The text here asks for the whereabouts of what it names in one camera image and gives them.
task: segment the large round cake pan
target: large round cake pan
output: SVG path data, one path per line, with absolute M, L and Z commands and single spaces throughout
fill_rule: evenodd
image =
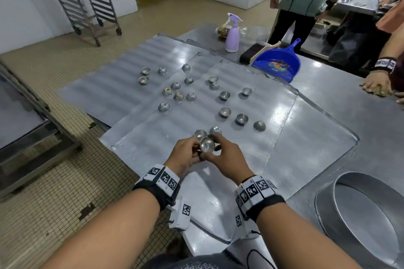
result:
M 363 267 L 404 268 L 404 197 L 371 175 L 347 172 L 320 188 L 326 234 Z

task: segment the dustpan handle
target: dustpan handle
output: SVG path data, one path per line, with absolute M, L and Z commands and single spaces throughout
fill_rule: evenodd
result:
M 295 46 L 299 44 L 302 40 L 301 39 L 296 39 L 289 47 L 286 47 L 285 49 L 288 50 L 289 52 L 294 52 Z

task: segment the blue dustpan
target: blue dustpan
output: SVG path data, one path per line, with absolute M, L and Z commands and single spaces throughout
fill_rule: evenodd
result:
M 289 47 L 270 49 L 258 56 L 252 65 L 264 73 L 290 83 L 300 70 L 300 59 L 293 51 L 299 43 L 298 38 Z

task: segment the beige tile floor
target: beige tile floor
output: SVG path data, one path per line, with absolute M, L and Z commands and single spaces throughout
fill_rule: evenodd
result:
M 114 29 L 108 30 L 100 38 L 101 47 L 95 47 L 85 35 L 72 33 L 0 56 L 84 146 L 83 152 L 0 202 L 1 269 L 40 266 L 63 240 L 129 191 L 137 179 L 98 141 L 101 129 L 90 129 L 91 119 L 64 104 L 55 91 L 159 32 L 175 37 L 203 23 L 219 25 L 226 21 L 228 12 L 242 17 L 245 26 L 270 27 L 276 15 L 268 1 L 245 11 L 211 0 L 167 0 L 121 17 L 123 35 L 118 37 Z M 90 203 L 95 209 L 80 221 L 80 211 Z M 166 220 L 167 213 L 163 213 L 159 221 Z M 174 236 L 178 234 L 166 224 L 158 226 L 134 267 L 164 251 Z

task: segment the person in green shirt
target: person in green shirt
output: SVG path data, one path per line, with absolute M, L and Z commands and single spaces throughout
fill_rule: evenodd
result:
M 295 31 L 291 42 L 300 38 L 301 42 L 296 46 L 296 50 L 299 50 L 316 21 L 322 19 L 337 1 L 281 0 L 279 2 L 279 0 L 271 0 L 271 9 L 279 9 L 280 13 L 268 43 L 274 45 L 282 40 L 287 30 L 295 22 Z

